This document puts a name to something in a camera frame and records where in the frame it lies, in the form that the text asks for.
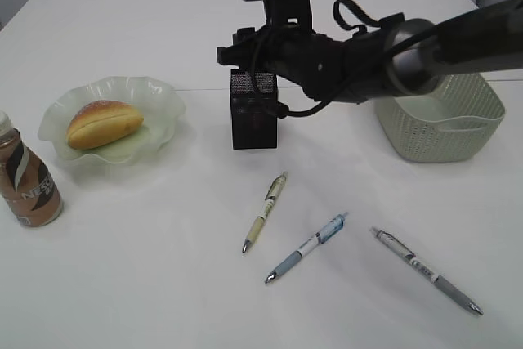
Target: white basket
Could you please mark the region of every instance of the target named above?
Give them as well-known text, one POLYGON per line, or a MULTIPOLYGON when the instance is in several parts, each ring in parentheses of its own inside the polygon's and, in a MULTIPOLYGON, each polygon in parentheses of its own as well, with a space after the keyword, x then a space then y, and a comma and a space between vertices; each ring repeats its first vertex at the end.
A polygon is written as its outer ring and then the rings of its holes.
POLYGON ((402 157, 423 163, 471 158, 505 116, 479 74, 451 75, 427 96, 376 100, 383 130, 402 157))

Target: blue pen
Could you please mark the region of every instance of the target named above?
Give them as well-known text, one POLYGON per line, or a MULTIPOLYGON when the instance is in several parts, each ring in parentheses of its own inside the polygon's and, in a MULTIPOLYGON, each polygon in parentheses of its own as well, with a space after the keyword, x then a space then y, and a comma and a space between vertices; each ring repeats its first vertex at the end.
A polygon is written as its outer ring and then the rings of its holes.
POLYGON ((308 239, 303 243, 296 251, 291 253, 287 259, 281 262, 270 274, 267 276, 265 283, 269 284, 270 282, 281 277, 287 271, 291 270, 297 265, 303 257, 305 257, 310 251, 316 248, 318 245, 326 243, 331 237, 337 234, 342 228, 345 218, 348 215, 348 212, 343 214, 338 214, 333 218, 326 226, 320 229, 314 236, 308 239))

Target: bottle cap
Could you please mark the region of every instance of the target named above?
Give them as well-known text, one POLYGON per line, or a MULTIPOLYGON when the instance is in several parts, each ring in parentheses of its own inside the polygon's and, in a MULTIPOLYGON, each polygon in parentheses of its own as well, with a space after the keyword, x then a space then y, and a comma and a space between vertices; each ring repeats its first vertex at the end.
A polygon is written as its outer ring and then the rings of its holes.
POLYGON ((0 136, 6 135, 10 130, 13 129, 9 116, 2 110, 0 110, 0 136))

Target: beige pen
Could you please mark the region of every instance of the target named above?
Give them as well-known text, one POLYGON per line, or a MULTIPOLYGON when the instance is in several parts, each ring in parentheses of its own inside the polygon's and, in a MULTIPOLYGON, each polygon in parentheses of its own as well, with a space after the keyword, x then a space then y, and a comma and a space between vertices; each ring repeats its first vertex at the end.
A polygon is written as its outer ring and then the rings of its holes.
POLYGON ((256 220, 254 220, 253 226, 251 226, 251 230, 247 233, 247 237, 244 241, 244 247, 242 248, 242 253, 246 253, 256 241, 258 235, 260 234, 260 231, 262 231, 262 228, 265 225, 265 220, 269 217, 270 211, 274 207, 276 200, 278 199, 279 194, 281 193, 281 190, 285 186, 286 181, 287 173, 283 172, 281 175, 276 177, 270 185, 270 188, 267 191, 267 195, 265 197, 263 209, 261 210, 261 213, 258 214, 258 216, 256 217, 256 220))

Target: gray pen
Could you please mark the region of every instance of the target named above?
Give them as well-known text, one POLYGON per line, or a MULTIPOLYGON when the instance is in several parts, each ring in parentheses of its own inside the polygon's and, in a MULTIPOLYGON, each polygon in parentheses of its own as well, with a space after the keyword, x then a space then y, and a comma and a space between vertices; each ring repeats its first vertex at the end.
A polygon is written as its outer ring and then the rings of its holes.
POLYGON ((474 315, 483 315, 483 311, 477 304, 475 304, 465 293, 460 291, 452 285, 443 275, 434 272, 427 267, 425 262, 418 259, 415 253, 410 251, 404 244, 402 244, 396 237, 390 233, 379 230, 374 226, 370 228, 372 234, 385 244, 393 253, 401 257, 405 262, 410 264, 416 271, 428 278, 434 286, 441 292, 446 294, 449 298, 454 300, 456 304, 471 312, 474 315))
POLYGON ((287 271, 295 267, 297 263, 301 261, 301 259, 305 257, 310 251, 312 251, 318 245, 326 243, 327 240, 337 234, 343 228, 343 223, 345 222, 345 217, 347 214, 347 212, 338 214, 315 235, 310 237, 296 251, 291 253, 283 262, 281 262, 273 271, 270 272, 265 280, 265 283, 269 284, 271 281, 281 277, 287 271))

